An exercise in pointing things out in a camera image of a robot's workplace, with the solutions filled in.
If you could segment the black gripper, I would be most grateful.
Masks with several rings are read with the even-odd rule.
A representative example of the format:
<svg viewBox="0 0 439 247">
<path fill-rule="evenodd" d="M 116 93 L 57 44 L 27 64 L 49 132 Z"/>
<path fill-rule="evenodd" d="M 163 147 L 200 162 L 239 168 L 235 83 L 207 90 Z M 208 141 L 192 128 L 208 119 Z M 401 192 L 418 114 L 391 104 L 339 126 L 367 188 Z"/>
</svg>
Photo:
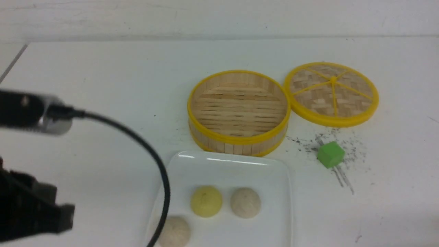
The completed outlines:
<svg viewBox="0 0 439 247">
<path fill-rule="evenodd" d="M 72 230 L 75 205 L 57 204 L 57 192 L 55 185 L 1 167 L 0 241 Z"/>
</svg>

